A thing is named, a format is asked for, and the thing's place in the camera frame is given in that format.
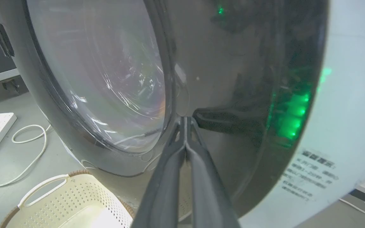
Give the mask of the white warning label sticker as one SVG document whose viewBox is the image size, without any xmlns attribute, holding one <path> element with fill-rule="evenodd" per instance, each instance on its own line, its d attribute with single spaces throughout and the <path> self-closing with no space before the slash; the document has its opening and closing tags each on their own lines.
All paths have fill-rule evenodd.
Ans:
<svg viewBox="0 0 365 228">
<path fill-rule="evenodd" d="M 280 187 L 302 201 L 315 201 L 339 180 L 335 162 L 320 152 L 301 149 L 280 178 Z"/>
</svg>

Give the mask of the white washing machine body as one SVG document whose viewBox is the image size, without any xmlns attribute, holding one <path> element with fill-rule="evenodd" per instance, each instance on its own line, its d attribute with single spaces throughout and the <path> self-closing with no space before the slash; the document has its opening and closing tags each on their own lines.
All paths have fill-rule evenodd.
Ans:
<svg viewBox="0 0 365 228">
<path fill-rule="evenodd" d="M 318 83 L 291 95 L 282 114 L 268 122 L 269 152 L 258 174 L 274 184 L 240 219 L 242 228 L 294 228 L 365 180 L 365 0 L 329 0 L 328 27 Z M 280 178 L 301 149 L 335 162 L 339 180 L 315 201 L 280 187 Z"/>
</svg>

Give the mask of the round washing machine door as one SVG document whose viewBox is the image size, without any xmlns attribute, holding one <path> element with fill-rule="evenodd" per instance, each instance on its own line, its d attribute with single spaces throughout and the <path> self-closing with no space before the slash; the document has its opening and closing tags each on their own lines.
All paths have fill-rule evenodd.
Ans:
<svg viewBox="0 0 365 228">
<path fill-rule="evenodd" d="M 1 43 L 65 148 L 137 210 L 193 117 L 242 217 L 303 133 L 329 0 L 0 0 Z"/>
</svg>

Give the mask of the cream perforated laundry basket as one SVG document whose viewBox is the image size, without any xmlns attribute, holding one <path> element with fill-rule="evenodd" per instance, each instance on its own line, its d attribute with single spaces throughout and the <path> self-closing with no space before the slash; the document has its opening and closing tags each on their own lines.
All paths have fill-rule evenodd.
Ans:
<svg viewBox="0 0 365 228">
<path fill-rule="evenodd" d="M 77 170 L 34 186 L 0 228 L 130 228 L 136 211 L 88 170 Z"/>
</svg>

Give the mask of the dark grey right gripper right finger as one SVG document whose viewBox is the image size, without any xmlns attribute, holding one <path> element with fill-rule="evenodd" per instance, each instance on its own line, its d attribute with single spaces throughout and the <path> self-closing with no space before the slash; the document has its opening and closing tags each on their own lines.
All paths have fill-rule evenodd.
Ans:
<svg viewBox="0 0 365 228">
<path fill-rule="evenodd" d="M 240 228 L 229 195 L 192 117 L 186 117 L 186 152 L 192 167 L 193 228 Z"/>
</svg>

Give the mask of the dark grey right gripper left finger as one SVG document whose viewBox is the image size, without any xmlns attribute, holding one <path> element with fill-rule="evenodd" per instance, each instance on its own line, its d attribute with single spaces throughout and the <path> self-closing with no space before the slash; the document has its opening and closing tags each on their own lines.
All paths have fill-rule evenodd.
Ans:
<svg viewBox="0 0 365 228">
<path fill-rule="evenodd" d="M 131 228 L 178 228 L 179 178 L 186 156 L 185 118 L 173 125 Z"/>
</svg>

